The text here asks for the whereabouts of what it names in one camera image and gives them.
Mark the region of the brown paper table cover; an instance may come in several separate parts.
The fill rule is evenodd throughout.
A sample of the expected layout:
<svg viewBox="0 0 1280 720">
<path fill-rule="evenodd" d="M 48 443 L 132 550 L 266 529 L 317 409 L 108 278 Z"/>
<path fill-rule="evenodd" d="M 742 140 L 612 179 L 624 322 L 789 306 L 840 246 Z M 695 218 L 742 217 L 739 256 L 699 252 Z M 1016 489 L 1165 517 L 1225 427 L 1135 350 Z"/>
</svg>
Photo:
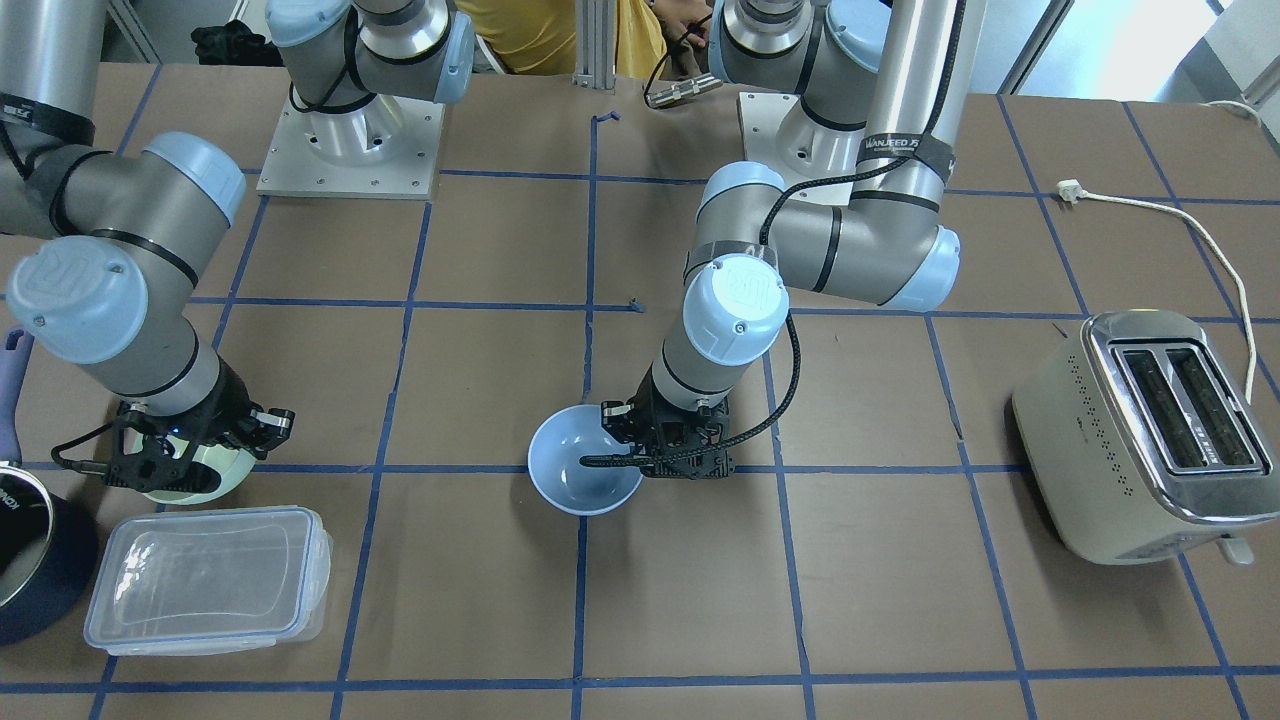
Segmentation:
<svg viewBox="0 0 1280 720">
<path fill-rule="evenodd" d="M 189 309 L 292 439 L 224 500 L 297 503 L 334 543 L 311 641 L 115 659 L 84 603 L 3 651 L 8 719 L 1277 716 L 1277 525 L 1102 568 L 1050 530 L 1010 414 L 1093 313 L 1166 307 L 1277 433 L 1277 155 L 1199 104 L 968 100 L 932 315 L 796 292 L 803 383 L 719 482 L 649 480 L 577 519 L 526 447 L 623 398 L 675 314 L 701 187 L 739 158 L 723 88 L 648 110 L 567 79 L 481 77 L 431 204 L 250 191 Z"/>
</svg>

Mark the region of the aluminium frame post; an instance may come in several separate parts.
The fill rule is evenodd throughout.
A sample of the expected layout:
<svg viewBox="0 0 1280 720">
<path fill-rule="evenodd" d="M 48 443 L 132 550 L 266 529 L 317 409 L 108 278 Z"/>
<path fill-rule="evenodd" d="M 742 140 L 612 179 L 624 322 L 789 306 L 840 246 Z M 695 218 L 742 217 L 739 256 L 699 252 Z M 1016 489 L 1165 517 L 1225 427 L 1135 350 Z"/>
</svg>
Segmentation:
<svg viewBox="0 0 1280 720">
<path fill-rule="evenodd" d="M 617 1 L 577 0 L 575 9 L 573 85 L 616 91 Z"/>
</svg>

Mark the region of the dark blue saucepan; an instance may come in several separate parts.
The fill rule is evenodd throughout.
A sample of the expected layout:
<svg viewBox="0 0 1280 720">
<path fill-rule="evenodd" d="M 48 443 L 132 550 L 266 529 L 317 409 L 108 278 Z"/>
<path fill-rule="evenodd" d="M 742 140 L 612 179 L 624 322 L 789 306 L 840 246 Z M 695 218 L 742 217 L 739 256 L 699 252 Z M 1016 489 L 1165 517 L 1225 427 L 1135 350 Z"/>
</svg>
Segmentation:
<svg viewBox="0 0 1280 720">
<path fill-rule="evenodd" d="M 1 643 L 17 644 L 69 614 L 90 584 L 99 534 L 81 506 L 22 466 L 17 405 L 35 345 L 15 325 L 1 347 Z"/>
</svg>

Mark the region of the silver two-slot toaster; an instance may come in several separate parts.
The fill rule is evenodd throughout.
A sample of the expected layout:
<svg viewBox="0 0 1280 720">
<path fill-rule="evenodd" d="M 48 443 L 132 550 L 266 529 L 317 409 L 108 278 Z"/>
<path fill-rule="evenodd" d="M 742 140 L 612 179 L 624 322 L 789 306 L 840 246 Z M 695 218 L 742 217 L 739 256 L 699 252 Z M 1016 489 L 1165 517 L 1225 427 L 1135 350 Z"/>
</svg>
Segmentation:
<svg viewBox="0 0 1280 720">
<path fill-rule="evenodd" d="M 1248 566 L 1277 518 L 1277 451 L 1213 342 L 1156 309 L 1083 322 L 1011 397 L 1061 542 L 1100 565 L 1215 543 Z"/>
</svg>

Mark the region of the light green bowl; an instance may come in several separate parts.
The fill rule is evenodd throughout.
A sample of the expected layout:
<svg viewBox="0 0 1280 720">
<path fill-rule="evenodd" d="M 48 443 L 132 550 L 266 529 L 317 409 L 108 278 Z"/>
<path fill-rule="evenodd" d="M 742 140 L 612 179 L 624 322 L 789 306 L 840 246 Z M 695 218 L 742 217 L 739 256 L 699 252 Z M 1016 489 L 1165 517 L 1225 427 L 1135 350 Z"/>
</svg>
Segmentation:
<svg viewBox="0 0 1280 720">
<path fill-rule="evenodd" d="M 200 445 L 182 482 L 172 489 L 166 486 L 143 496 L 159 503 L 180 506 L 212 502 L 238 487 L 256 461 L 248 450 L 224 445 Z"/>
</svg>

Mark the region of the person in yellow shirt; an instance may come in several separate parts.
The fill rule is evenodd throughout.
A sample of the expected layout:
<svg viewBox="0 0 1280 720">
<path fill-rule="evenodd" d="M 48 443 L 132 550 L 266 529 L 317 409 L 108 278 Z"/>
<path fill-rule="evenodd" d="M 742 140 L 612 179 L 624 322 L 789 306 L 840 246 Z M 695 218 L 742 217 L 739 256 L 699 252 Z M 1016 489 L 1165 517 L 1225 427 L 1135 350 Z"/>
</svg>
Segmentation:
<svg viewBox="0 0 1280 720">
<path fill-rule="evenodd" d="M 576 72 L 575 1 L 456 1 L 506 69 L 526 76 Z M 614 72 L 641 79 L 666 55 L 663 26 L 686 31 L 710 14 L 705 1 L 618 1 Z"/>
</svg>

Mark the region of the clear plastic food container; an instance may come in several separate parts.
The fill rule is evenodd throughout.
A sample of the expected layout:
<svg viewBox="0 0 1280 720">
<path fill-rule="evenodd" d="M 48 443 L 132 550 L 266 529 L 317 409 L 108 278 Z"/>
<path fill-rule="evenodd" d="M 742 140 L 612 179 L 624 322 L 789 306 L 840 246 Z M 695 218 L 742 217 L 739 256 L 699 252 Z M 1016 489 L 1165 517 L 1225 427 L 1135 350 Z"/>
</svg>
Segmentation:
<svg viewBox="0 0 1280 720">
<path fill-rule="evenodd" d="M 83 637 L 113 656 L 209 656 L 312 639 L 333 543 L 300 506 L 168 511 L 109 536 Z"/>
</svg>

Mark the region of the light blue bowl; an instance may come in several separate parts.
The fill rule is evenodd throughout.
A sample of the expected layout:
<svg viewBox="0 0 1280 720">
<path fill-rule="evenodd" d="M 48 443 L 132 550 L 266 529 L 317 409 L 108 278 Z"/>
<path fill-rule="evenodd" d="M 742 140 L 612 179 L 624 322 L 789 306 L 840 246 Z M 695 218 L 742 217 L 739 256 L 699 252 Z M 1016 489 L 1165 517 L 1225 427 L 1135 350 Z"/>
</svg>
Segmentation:
<svg viewBox="0 0 1280 720">
<path fill-rule="evenodd" d="M 595 404 L 576 405 L 539 425 L 527 450 L 527 470 L 549 503 L 576 516 L 595 516 L 626 502 L 643 483 L 643 474 L 631 466 L 588 468 L 581 459 L 626 450 L 605 432 Z"/>
</svg>

